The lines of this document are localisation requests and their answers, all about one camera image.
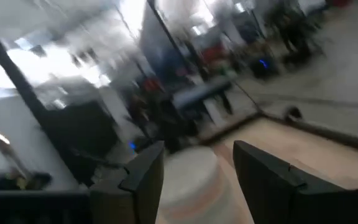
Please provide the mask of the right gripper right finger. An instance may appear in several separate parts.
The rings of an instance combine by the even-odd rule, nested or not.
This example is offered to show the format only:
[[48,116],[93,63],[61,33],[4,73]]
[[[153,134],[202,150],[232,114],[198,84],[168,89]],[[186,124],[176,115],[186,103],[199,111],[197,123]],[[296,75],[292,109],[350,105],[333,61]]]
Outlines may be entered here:
[[255,223],[358,223],[358,189],[346,190],[244,141],[232,152]]

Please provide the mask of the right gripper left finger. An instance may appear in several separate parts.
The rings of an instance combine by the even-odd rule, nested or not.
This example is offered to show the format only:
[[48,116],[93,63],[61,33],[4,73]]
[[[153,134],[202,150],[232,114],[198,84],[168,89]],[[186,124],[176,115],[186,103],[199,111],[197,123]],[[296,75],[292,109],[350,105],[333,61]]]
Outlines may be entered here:
[[92,222],[154,224],[164,179],[164,143],[158,141],[90,188]]

